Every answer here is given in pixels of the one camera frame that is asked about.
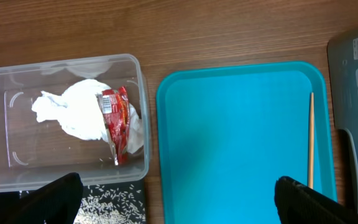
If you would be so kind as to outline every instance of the white tissue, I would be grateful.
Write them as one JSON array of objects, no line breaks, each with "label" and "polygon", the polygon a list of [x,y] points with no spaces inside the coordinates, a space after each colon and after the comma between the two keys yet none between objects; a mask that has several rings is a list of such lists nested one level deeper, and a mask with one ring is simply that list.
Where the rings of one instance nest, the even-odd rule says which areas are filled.
[{"label": "white tissue", "polygon": [[[82,140],[108,142],[103,114],[100,111],[97,94],[110,86],[96,80],[87,79],[69,87],[61,96],[41,91],[31,110],[37,113],[37,121],[57,120],[69,135]],[[130,104],[130,130],[128,151],[135,153],[143,146],[143,125]]]}]

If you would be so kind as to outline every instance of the red packet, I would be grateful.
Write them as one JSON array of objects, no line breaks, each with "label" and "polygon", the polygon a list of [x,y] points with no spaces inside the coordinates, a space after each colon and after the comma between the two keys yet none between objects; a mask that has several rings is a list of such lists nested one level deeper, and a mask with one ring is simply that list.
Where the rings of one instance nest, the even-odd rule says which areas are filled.
[{"label": "red packet", "polygon": [[122,86],[118,90],[104,90],[101,104],[103,118],[115,146],[112,149],[115,149],[115,152],[112,152],[114,162],[116,165],[123,164],[127,160],[130,118],[126,89]]}]

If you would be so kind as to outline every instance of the clear plastic container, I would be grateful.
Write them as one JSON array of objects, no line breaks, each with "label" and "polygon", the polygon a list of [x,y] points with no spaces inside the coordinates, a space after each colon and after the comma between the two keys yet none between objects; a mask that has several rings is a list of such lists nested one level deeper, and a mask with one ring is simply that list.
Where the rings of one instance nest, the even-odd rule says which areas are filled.
[{"label": "clear plastic container", "polygon": [[[144,126],[144,146],[115,166],[109,145],[66,134],[57,121],[38,123],[32,103],[40,91],[61,95],[72,84],[94,78],[127,88]],[[143,178],[149,169],[151,133],[147,85],[137,59],[128,54],[0,68],[0,192],[37,189],[77,172],[84,185]]]}]

